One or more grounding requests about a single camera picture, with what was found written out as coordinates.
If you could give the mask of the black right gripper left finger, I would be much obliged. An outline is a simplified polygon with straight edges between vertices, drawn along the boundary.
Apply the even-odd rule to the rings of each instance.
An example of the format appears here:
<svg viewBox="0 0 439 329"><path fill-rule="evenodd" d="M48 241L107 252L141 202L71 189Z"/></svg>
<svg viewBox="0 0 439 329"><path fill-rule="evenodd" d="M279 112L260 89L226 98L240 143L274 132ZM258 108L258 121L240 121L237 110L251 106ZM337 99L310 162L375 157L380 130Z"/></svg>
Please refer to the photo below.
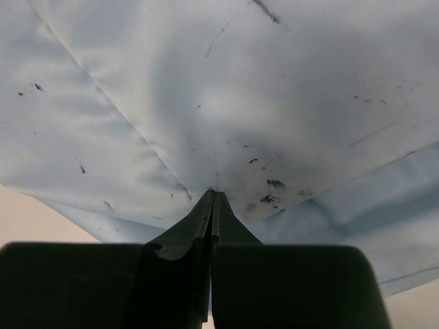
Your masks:
<svg viewBox="0 0 439 329"><path fill-rule="evenodd" d="M170 229L140 243L8 243L2 328L200 328L209 303L207 191Z"/></svg>

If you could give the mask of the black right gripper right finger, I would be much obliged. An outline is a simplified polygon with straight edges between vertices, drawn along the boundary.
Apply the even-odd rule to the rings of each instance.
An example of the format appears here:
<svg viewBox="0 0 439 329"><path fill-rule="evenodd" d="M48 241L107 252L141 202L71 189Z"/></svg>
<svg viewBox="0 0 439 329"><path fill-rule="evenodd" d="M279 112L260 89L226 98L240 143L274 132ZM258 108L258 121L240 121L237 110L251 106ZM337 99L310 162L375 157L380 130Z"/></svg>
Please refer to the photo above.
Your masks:
<svg viewBox="0 0 439 329"><path fill-rule="evenodd" d="M356 247L265 245L217 193L211 296L216 328L389 328L374 271Z"/></svg>

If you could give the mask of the light blue pillowcase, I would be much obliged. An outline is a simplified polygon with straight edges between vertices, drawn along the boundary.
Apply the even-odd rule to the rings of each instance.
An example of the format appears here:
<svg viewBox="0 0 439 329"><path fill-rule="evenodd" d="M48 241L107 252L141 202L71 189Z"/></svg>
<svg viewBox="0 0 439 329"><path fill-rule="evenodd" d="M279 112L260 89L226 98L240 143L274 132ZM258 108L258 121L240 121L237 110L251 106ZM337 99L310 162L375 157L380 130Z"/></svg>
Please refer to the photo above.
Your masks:
<svg viewBox="0 0 439 329"><path fill-rule="evenodd" d="M213 189L263 242L438 278L437 1L2 1L1 184L102 241Z"/></svg>

